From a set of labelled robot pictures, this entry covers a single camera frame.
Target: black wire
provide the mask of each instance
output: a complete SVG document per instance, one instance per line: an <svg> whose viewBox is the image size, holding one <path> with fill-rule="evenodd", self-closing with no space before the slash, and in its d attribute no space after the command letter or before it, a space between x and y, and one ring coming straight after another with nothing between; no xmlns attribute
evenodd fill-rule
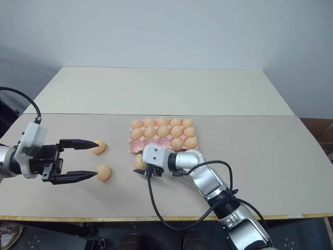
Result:
<svg viewBox="0 0 333 250"><path fill-rule="evenodd" d="M192 228L194 228L196 225L198 225L200 222L202 222L221 202L222 200L220 200L219 202L214 203L201 217L200 219L198 219L196 222L192 223L191 225L182 227L182 228L176 228L170 224L168 224L163 217L161 216L161 214L158 212L156 204L155 204L155 200L154 200L154 196L152 194L152 189L151 189L151 182L150 182L150 176L148 176L148 188L149 188L149 194L150 194L150 199L151 199L151 203L152 206L155 210L155 213L157 215L157 217L163 222L164 225L166 225L168 228L175 230L175 231L186 231L186 230L190 230Z"/></svg>
<svg viewBox="0 0 333 250"><path fill-rule="evenodd" d="M228 163L226 163L225 161L222 160L210 160L210 161L205 161L199 164L196 164L194 167L192 167L187 173L185 173L184 175L187 176L190 173L192 173L194 170L196 170L197 168L204 166L204 165L208 165L208 164L215 164L215 163L219 163L219 164L223 164L225 165L228 170L229 170L229 179L230 179L230 190L233 190L233 171L231 170L231 167Z"/></svg>
<svg viewBox="0 0 333 250"><path fill-rule="evenodd" d="M229 170L229 178L230 178L230 190L233 191L233 172L232 172L232 169L231 169L231 166L226 163L225 161L222 161L222 160L210 160L210 161L205 161L205 162L202 162L202 163L199 163L197 165L195 165L194 167L192 167L187 173L183 174L184 176L187 176L189 175L190 173L192 173L195 169L199 168L199 167L202 167L202 166L205 166L205 165L208 165L208 164L223 164L225 165L228 170ZM150 178L151 178L151 174L150 173L148 175L148 189L149 189L149 195L150 195L150 199L151 199L151 203L152 203L152 206L154 208L154 211L157 215L157 217L163 222L164 225L166 225L168 228L172 229L172 230L175 230L175 231L186 231L186 230L190 230L192 228L194 228L196 225L198 225L200 222L202 222L223 200L220 200L216 203L214 203L201 217L199 220L197 220L196 222L192 223L191 225L188 225L186 227L182 227L182 228L176 228L170 224L168 224L164 219L163 217L161 216L161 214L158 212L158 209L156 207L156 204L155 204L155 200L154 200L154 197L153 197L153 193L152 193L152 189L151 189L151 182L150 182ZM264 217L261 215L261 213L253 206L251 205L250 203L242 200L242 199L238 199L236 197L233 196L233 199L235 199L236 201L239 201L247 206L249 206L260 218L260 220L262 221L263 223L263 226L265 228L265 230L267 231L267 233L269 234L269 236L271 237L271 234L269 232L269 229L268 229L268 226L267 226L267 223L264 219Z"/></svg>
<svg viewBox="0 0 333 250"><path fill-rule="evenodd" d="M31 103L31 105L36 109L36 112L37 112L37 117L36 117L34 123L37 123L37 124L41 123L42 114L41 114L41 111L38 108L37 104L33 101L33 99L31 99L30 97L28 97L26 94L22 93L21 91L18 91L16 89L12 89L12 88L9 88L9 87L0 87L0 90L12 91L12 92L15 92L15 93L23 96L25 99L27 99Z"/></svg>

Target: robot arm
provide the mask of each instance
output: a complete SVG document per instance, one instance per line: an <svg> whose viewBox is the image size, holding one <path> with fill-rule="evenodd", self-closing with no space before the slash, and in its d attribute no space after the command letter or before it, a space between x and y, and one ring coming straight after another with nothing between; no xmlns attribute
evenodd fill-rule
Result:
<svg viewBox="0 0 333 250"><path fill-rule="evenodd" d="M65 148L88 149L98 144L85 140L60 140L56 145L43 145L46 129L30 122L18 145L0 146L0 182L22 174L27 179L42 175L42 181L52 184L75 183L95 176L91 171L70 171L61 174Z"/></svg>
<svg viewBox="0 0 333 250"><path fill-rule="evenodd" d="M163 172L182 176L195 165L203 163L204 158L198 150L175 153L173 150L147 145L143 151L143 161L148 167L154 166L156 176L161 176ZM189 176L211 207L219 203L214 212L233 249L274 249L270 248L271 239L266 230L247 207L234 198L232 190L213 169L207 165L201 166L191 171Z"/></svg>

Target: egg tray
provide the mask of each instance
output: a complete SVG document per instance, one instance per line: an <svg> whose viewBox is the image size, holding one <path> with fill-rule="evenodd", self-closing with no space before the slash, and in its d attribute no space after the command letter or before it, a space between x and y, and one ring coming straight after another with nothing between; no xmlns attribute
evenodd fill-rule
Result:
<svg viewBox="0 0 333 250"><path fill-rule="evenodd" d="M155 122L156 122L156 125L154 126L154 128L155 128L156 133L157 133L157 130L159 128L159 126L157 125L157 119L155 119ZM170 130L173 128L171 125L168 125L167 127ZM142 131L145 131L146 127L143 126L140 129ZM129 152L139 153L140 151L144 150L145 146L147 146L149 144L156 145L158 147L164 147L166 149L173 149L173 147L170 145L173 138L174 137L170 134L166 138L161 138L156 134L152 139L147 139L144 136L141 136L139 138L139 140L137 140L137 141L133 140L132 138L129 138L129 145L130 145ZM187 139L187 137L183 134L179 138L182 139L183 141L185 141ZM182 149L188 149L188 148L183 145L181 147L181 149L179 149L179 150L182 150Z"/></svg>

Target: egg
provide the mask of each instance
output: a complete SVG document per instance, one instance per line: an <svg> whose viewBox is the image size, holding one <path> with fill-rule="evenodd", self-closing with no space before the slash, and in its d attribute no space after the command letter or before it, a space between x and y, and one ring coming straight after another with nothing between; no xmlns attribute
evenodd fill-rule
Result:
<svg viewBox="0 0 333 250"><path fill-rule="evenodd" d="M98 174L96 175L96 178L100 181L106 181L111 176L111 169L105 164L100 165L97 172Z"/></svg>
<svg viewBox="0 0 333 250"><path fill-rule="evenodd" d="M92 148L92 152L95 155L98 155L98 154L102 153L105 150L106 144L105 144L104 141L102 141L102 140L94 140L94 143L98 144L98 147L93 147Z"/></svg>
<svg viewBox="0 0 333 250"><path fill-rule="evenodd" d="M195 137L190 137L190 138L187 138L184 142L184 146L187 148L187 149L193 149L197 146L197 139Z"/></svg>
<svg viewBox="0 0 333 250"><path fill-rule="evenodd" d="M174 150L179 150L183 146L183 140L180 138L174 138L171 140L170 144Z"/></svg>
<svg viewBox="0 0 333 250"><path fill-rule="evenodd" d="M135 169L146 169L146 163L142 161L142 154L137 154L133 162Z"/></svg>
<svg viewBox="0 0 333 250"><path fill-rule="evenodd" d="M161 138L165 138L170 134L170 129L167 126L162 126L157 130L157 135Z"/></svg>
<svg viewBox="0 0 333 250"><path fill-rule="evenodd" d="M186 128L183 131L183 135L185 135L186 137L193 137L196 135L196 130L194 129L194 127Z"/></svg>
<svg viewBox="0 0 333 250"><path fill-rule="evenodd" d="M165 117L160 117L160 118L157 119L157 125L159 127L161 127L161 126L167 126L167 125L169 125L169 122L168 122L168 120Z"/></svg>
<svg viewBox="0 0 333 250"><path fill-rule="evenodd" d="M131 122L131 128L132 129L142 128L143 125L144 125L143 121L140 121L140 120L133 120Z"/></svg>
<svg viewBox="0 0 333 250"><path fill-rule="evenodd" d="M170 134L172 135L172 137L178 138L183 134L183 129L180 126L175 126L171 129Z"/></svg>
<svg viewBox="0 0 333 250"><path fill-rule="evenodd" d="M192 127L193 126L193 121L190 119L184 119L182 122L182 125L186 128Z"/></svg>
<svg viewBox="0 0 333 250"><path fill-rule="evenodd" d="M156 135L156 130L154 127L147 127L144 132L144 137L147 139L151 139Z"/></svg>
<svg viewBox="0 0 333 250"><path fill-rule="evenodd" d="M148 117L146 120L145 120L145 127L154 127L156 125L156 122L154 119Z"/></svg>
<svg viewBox="0 0 333 250"><path fill-rule="evenodd" d="M182 124L182 120L179 119L179 118L173 118L173 119L171 119L171 121L170 121L170 125L171 125L172 127L180 126L181 124Z"/></svg>
<svg viewBox="0 0 333 250"><path fill-rule="evenodd" d="M144 132L141 129L133 129L131 132L131 138L135 141L139 140L141 136L144 135Z"/></svg>

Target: table edge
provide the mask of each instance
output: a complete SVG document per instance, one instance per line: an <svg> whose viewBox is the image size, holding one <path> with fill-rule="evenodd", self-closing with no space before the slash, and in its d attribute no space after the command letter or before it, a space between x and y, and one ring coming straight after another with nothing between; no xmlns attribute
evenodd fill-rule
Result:
<svg viewBox="0 0 333 250"><path fill-rule="evenodd" d="M283 219L305 219L320 218L333 216L333 212L325 214L302 214L302 215L266 215L266 220L283 220ZM199 216L165 216L168 221L198 220ZM27 216L0 216L0 220L11 221L45 221L45 222L127 222L127 221L159 221L156 216L152 217L27 217ZM217 220L216 216L208 216L205 220Z"/></svg>

